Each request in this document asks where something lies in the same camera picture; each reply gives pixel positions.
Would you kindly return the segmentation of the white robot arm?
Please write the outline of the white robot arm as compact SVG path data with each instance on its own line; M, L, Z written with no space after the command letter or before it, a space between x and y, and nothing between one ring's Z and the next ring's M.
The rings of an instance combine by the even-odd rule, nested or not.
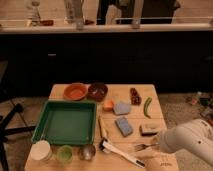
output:
M205 120L195 119L157 134L159 149L175 153L185 149L213 166L213 127Z

